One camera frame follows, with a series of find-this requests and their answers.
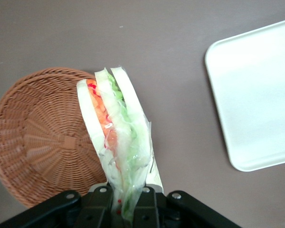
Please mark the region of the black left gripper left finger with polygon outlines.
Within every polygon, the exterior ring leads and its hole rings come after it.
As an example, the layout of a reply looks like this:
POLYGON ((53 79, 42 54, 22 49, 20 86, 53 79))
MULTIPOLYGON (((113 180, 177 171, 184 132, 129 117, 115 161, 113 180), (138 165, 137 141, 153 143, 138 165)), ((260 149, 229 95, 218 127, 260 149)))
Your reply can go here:
POLYGON ((110 228, 113 190, 110 185, 93 187, 82 199, 78 228, 110 228))

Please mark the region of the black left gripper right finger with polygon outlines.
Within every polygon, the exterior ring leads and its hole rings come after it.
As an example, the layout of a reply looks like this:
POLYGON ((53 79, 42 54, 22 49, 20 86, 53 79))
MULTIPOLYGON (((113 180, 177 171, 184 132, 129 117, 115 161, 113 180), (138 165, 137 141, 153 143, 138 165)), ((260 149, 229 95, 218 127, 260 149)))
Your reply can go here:
POLYGON ((159 213, 156 191, 152 187, 144 187, 135 206, 133 228, 159 228, 159 213))

